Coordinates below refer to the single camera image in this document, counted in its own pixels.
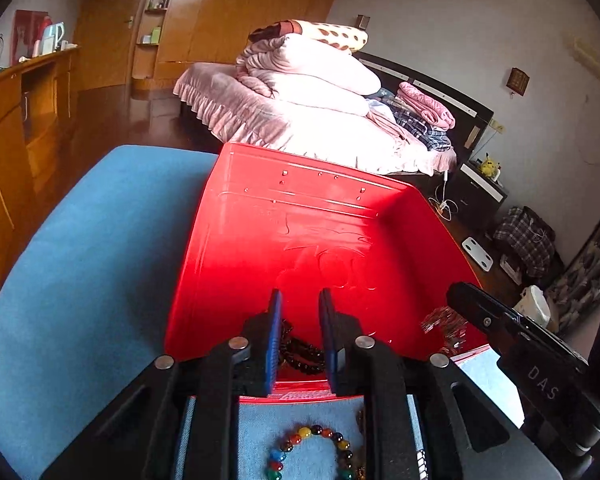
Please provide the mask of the white bathroom scale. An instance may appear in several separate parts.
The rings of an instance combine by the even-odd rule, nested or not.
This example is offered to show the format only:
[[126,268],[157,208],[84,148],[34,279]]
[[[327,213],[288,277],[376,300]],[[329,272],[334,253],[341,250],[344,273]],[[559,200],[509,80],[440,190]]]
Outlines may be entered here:
[[488,273],[492,269],[493,258],[473,237],[466,237],[460,246],[483,272]]

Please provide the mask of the red metal tin box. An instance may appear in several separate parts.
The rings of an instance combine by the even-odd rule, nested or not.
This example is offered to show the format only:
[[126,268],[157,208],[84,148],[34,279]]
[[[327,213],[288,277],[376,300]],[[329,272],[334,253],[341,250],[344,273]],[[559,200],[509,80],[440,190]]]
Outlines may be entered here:
[[476,274],[417,188],[328,162],[239,143],[224,146],[204,187],[169,315],[164,348],[205,356],[263,312],[273,290],[294,336],[322,341],[318,296],[400,356],[486,348],[467,327],[452,346],[424,322],[456,282]]

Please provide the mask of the dark nightstand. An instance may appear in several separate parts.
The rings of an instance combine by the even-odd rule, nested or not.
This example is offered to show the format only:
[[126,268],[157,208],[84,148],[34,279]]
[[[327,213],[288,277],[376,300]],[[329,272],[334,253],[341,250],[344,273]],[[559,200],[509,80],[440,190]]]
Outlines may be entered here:
[[498,182],[479,174],[474,162],[464,162],[449,180],[446,196],[457,204],[461,222],[481,230],[493,220],[508,192]]

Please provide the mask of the plaid folded clothes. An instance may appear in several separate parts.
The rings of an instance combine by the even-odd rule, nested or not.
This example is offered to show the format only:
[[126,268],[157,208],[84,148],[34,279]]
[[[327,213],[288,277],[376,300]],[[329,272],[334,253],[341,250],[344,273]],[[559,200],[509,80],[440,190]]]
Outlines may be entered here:
[[425,144],[428,151],[447,152],[452,150],[452,142],[445,131],[430,125],[411,105],[395,96],[383,96],[380,102],[389,107],[396,123],[422,144]]

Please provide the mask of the dark wooden headboard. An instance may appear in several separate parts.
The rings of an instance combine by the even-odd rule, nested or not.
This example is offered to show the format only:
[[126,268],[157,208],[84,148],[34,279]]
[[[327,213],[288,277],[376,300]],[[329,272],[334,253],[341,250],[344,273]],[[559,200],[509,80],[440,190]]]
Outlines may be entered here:
[[426,96],[443,104],[455,118],[455,127],[449,128],[448,137],[456,151],[457,160],[466,162],[470,159],[493,118],[490,108],[460,90],[412,68],[370,53],[356,52],[353,56],[375,73],[382,86],[391,92],[398,93],[400,84],[408,82]]

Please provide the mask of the blue table cloth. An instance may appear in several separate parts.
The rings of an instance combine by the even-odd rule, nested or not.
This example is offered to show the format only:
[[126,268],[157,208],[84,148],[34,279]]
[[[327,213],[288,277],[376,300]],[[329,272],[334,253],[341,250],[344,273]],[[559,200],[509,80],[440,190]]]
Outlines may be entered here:
[[333,299],[336,393],[323,341],[283,317],[265,395],[268,308],[201,358],[166,353],[220,154],[116,148],[32,238],[0,292],[5,467],[21,479],[520,477],[532,445],[454,356],[400,356]]

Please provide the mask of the lower pink folded quilt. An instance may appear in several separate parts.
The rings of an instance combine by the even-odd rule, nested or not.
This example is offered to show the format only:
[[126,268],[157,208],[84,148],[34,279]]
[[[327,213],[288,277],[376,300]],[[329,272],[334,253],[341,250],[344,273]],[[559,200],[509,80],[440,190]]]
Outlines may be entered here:
[[248,89],[275,101],[364,117],[370,111],[366,99],[308,75],[257,70],[254,75],[237,74]]

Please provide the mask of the spotted yellow rolled blanket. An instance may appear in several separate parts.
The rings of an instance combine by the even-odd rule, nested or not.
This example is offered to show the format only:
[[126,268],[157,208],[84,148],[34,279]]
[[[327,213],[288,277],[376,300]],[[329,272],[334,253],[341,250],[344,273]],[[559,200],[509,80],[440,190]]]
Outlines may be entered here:
[[368,43],[368,35],[365,30],[301,20],[279,21],[266,27],[257,28],[248,36],[248,40],[253,44],[260,40],[269,40],[290,34],[328,44],[337,50],[349,53],[361,51]]

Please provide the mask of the wooden sideboard cabinet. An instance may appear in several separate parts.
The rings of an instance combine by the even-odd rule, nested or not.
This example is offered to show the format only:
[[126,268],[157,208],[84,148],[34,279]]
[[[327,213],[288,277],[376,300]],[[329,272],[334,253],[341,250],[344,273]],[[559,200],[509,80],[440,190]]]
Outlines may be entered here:
[[79,58],[72,49],[0,72],[0,290],[50,211],[76,125]]

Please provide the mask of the wooden wardrobe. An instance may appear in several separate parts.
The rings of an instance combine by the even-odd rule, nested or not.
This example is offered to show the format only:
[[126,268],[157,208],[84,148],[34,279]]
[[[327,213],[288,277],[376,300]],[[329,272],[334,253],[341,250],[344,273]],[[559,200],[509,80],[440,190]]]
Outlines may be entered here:
[[138,90],[174,84],[195,62],[231,63],[253,29],[300,18],[325,21],[334,0],[140,0],[128,79]]

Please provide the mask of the red thermos bottle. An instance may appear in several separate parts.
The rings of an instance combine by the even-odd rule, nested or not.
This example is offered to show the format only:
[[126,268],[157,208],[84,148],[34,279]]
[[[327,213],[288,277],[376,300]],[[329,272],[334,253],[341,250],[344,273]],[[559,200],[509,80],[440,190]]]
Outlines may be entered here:
[[40,55],[42,49],[42,42],[44,39],[45,29],[53,24],[52,19],[49,15],[45,15],[44,18],[38,23],[38,27],[35,29],[33,47],[32,47],[32,56],[36,58]]

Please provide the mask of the light blue electric kettle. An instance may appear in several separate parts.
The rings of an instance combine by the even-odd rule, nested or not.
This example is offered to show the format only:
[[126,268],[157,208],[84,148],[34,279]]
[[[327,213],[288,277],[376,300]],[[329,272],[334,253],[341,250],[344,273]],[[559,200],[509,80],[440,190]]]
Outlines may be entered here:
[[52,54],[60,49],[61,41],[65,37],[65,23],[59,22],[48,26],[45,29],[44,39],[42,42],[42,55]]

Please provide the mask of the brown wall calendar box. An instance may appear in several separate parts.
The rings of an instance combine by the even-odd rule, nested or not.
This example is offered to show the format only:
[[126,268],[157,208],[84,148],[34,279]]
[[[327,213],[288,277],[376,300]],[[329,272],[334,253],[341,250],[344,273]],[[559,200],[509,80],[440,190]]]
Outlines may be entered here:
[[529,75],[523,70],[512,67],[506,81],[506,88],[518,96],[523,96],[528,88],[529,80]]

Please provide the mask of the wall air conditioner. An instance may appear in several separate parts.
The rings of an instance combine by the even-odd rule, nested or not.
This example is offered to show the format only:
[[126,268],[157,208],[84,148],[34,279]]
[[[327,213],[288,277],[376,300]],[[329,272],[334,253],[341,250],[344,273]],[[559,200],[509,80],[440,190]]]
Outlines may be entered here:
[[570,56],[600,82],[600,52],[576,36],[565,35],[562,42]]

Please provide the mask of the red picture frame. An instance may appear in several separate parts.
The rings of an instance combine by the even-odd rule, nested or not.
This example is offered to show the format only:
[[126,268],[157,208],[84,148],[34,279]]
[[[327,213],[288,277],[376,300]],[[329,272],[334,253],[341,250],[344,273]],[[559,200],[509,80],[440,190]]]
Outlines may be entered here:
[[16,64],[23,56],[30,58],[41,26],[47,17],[46,11],[15,10],[12,21],[10,64]]

